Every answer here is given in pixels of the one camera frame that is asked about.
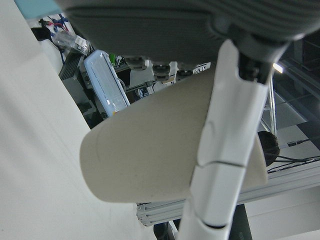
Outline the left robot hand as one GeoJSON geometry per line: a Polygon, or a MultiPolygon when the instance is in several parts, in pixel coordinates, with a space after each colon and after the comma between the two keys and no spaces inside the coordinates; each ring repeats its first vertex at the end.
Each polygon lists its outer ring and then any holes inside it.
{"type": "Polygon", "coordinates": [[[320,28],[317,0],[59,0],[96,49],[147,60],[158,79],[171,62],[182,81],[139,100],[82,140],[80,167],[105,202],[186,199],[180,240],[226,240],[273,64],[320,28]]]}

